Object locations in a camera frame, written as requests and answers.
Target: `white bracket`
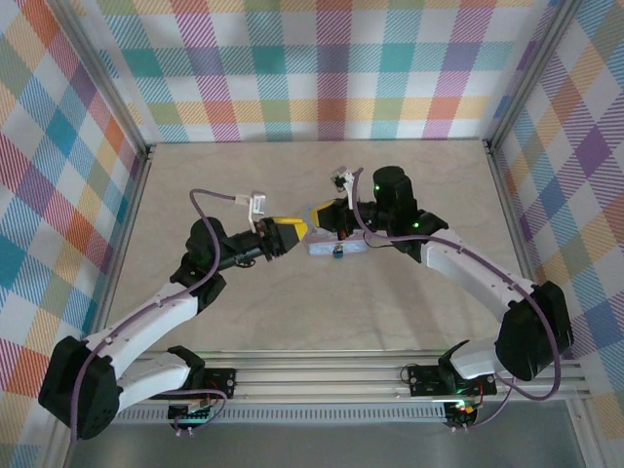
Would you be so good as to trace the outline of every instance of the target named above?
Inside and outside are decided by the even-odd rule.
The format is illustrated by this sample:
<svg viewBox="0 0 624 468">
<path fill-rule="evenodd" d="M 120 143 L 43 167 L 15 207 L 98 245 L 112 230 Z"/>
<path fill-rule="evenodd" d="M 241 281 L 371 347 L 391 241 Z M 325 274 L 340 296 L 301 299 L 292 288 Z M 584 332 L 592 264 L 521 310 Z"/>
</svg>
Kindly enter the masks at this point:
<svg viewBox="0 0 624 468">
<path fill-rule="evenodd" d="M 255 232 L 254 215 L 264 215 L 266 194 L 262 192 L 252 192 L 249 196 L 237 194 L 234 203 L 236 205 L 246 205 L 249 207 L 247 219 L 252 232 Z"/>
<path fill-rule="evenodd" d="M 349 201 L 349 210 L 353 210 L 353 173 L 345 167 L 338 168 L 331 174 L 331 182 L 335 186 L 338 193 L 347 192 Z"/>
</svg>

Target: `gray floor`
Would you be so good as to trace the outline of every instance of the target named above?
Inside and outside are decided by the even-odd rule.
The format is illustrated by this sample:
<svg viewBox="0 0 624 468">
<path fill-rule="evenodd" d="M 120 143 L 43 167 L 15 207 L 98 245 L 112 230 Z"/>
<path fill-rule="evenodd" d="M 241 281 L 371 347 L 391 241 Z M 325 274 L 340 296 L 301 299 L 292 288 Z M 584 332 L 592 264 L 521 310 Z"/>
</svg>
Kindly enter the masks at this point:
<svg viewBox="0 0 624 468">
<path fill-rule="evenodd" d="M 267 193 L 267 215 L 303 217 L 309 204 L 338 196 L 330 174 L 399 165 L 419 206 L 447 221 L 492 260 L 518 271 L 500 202 L 479 141 L 341 141 L 159 145 L 115 294 L 111 321 L 129 314 L 168 281 L 198 218 L 188 191 Z M 246 210 L 201 197 L 228 234 L 249 228 Z M 447 349 L 497 333 L 482 304 L 441 274 L 394 250 L 342 260 L 303 245 L 251 270 L 223 272 L 227 287 L 201 316 L 168 333 L 153 350 Z"/>
<path fill-rule="evenodd" d="M 585 466 L 564 402 L 510 405 L 468 434 L 442 424 L 214 424 L 193 439 L 166 425 L 112 425 L 81 442 L 73 468 Z"/>
</svg>

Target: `plaid fabric backdrop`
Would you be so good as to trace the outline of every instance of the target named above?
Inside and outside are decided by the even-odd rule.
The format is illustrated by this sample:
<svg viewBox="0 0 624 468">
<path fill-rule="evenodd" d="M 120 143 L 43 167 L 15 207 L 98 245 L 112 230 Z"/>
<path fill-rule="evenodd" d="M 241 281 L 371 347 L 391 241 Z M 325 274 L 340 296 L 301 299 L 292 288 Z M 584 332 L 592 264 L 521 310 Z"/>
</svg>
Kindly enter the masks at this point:
<svg viewBox="0 0 624 468">
<path fill-rule="evenodd" d="M 503 151 L 533 263 L 565 290 L 573 354 L 624 466 L 624 1 L 583 3 Z"/>
<path fill-rule="evenodd" d="M 563 0 L 549 0 L 548 6 L 544 10 L 544 13 L 541 16 L 539 23 L 537 24 L 537 27 L 535 28 L 535 31 L 530 38 L 530 41 L 528 41 L 523 56 L 518 62 L 518 65 L 516 66 L 516 69 L 514 70 L 514 73 L 509 80 L 509 84 L 505 89 L 505 94 L 498 103 L 496 111 L 494 112 L 494 116 L 487 126 L 487 131 L 484 135 L 484 139 L 491 139 L 494 136 L 494 132 L 500 125 L 503 116 L 505 115 L 505 112 L 509 109 L 511 99 L 514 97 L 516 91 L 520 87 L 520 84 L 522 83 L 522 80 L 526 75 L 528 67 L 533 62 L 533 59 L 535 59 L 535 56 L 539 51 L 539 44 L 541 43 L 545 34 L 548 32 L 548 26 L 555 16 L 557 10 L 562 5 L 562 2 Z"/>
<path fill-rule="evenodd" d="M 185 142 L 477 137 L 545 2 L 73 4 L 146 139 Z"/>
<path fill-rule="evenodd" d="M 87 330 L 138 158 L 44 0 L 0 16 L 0 466 L 33 466 L 55 343 Z"/>
</svg>

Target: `metal bracket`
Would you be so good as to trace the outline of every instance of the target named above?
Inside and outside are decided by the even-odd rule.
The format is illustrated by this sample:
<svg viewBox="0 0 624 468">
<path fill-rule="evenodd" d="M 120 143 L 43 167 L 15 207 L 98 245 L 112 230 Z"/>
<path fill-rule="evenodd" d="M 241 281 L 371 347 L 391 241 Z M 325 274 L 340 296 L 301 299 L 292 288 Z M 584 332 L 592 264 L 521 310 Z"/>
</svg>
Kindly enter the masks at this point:
<svg viewBox="0 0 624 468">
<path fill-rule="evenodd" d="M 234 388 L 236 387 L 236 370 L 227 369 L 204 369 L 204 389 L 220 390 L 227 395 L 228 399 L 234 397 Z M 198 397 L 203 397 L 192 405 L 170 405 L 167 411 L 168 419 L 185 416 L 188 414 L 208 414 L 213 407 L 209 395 L 203 395 L 198 392 Z M 160 400 L 163 397 L 157 396 L 154 400 Z M 176 397 L 166 396 L 168 400 L 175 400 Z M 180 396 L 180 400 L 188 400 L 186 396 Z"/>
<path fill-rule="evenodd" d="M 349 210 L 353 210 L 353 182 L 355 180 L 353 173 L 347 171 L 345 167 L 340 167 L 331 173 L 330 179 L 338 193 L 347 192 Z"/>
<path fill-rule="evenodd" d="M 413 397 L 443 397 L 449 395 L 446 383 L 438 374 L 438 366 L 407 366 L 409 394 Z M 496 395 L 496 381 L 493 375 L 480 375 L 458 385 L 457 395 L 479 397 L 482 394 Z"/>
</svg>

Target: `white plastic part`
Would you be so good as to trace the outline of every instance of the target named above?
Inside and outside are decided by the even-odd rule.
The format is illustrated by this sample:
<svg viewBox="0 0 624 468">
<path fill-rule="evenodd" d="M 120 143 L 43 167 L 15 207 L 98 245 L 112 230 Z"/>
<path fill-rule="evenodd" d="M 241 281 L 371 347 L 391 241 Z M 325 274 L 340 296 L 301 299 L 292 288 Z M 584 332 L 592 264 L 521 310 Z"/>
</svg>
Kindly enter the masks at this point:
<svg viewBox="0 0 624 468">
<path fill-rule="evenodd" d="M 465 245 L 452 229 L 438 231 L 434 237 Z M 465 247 L 477 254 L 468 245 Z M 518 292 L 509 288 L 498 276 L 465 253 L 436 242 L 428 242 L 422 245 L 421 255 L 424 264 L 458 283 L 464 290 L 478 299 L 498 322 L 503 320 L 505 312 L 509 310 L 509 302 L 523 300 Z M 479 255 L 493 263 L 486 256 L 480 253 Z M 529 293 L 532 292 L 533 282 L 531 280 L 515 275 L 502 267 L 498 268 L 505 272 L 515 284 Z"/>
<path fill-rule="evenodd" d="M 184 360 L 171 353 L 132 364 L 117 380 L 117 386 L 123 389 L 119 395 L 119 411 L 159 393 L 180 388 L 189 373 L 190 367 Z"/>
<path fill-rule="evenodd" d="M 234 197 L 234 204 L 242 205 L 243 207 L 248 207 L 250 204 L 249 195 L 241 195 L 240 193 L 237 193 L 236 196 Z"/>
<path fill-rule="evenodd" d="M 264 215 L 266 209 L 266 194 L 261 192 L 252 193 L 252 214 Z"/>
<path fill-rule="evenodd" d="M 154 297 L 138 307 L 133 314 L 136 314 L 149 304 L 158 303 L 160 300 L 180 293 L 185 289 L 186 287 L 180 283 L 168 283 Z M 165 333 L 196 315 L 197 297 L 187 293 L 181 298 L 143 315 L 123 330 L 119 336 L 114 337 L 112 342 L 105 346 L 98 355 L 100 357 L 110 356 L 112 360 L 110 364 L 115 369 L 115 376 L 119 378 L 143 351 L 154 344 Z M 126 319 L 124 318 L 110 327 L 88 336 L 86 338 L 87 347 L 93 351 L 103 339 L 109 336 Z"/>
<path fill-rule="evenodd" d="M 338 184 L 338 180 L 343 178 L 344 182 Z M 353 173 L 348 171 L 345 167 L 338 168 L 331 174 L 331 181 L 338 192 L 347 192 L 347 201 L 349 203 L 349 210 L 353 210 Z"/>
<path fill-rule="evenodd" d="M 465 379 L 489 373 L 502 372 L 505 368 L 496 357 L 495 336 L 468 341 L 450 356 L 450 363 Z"/>
</svg>

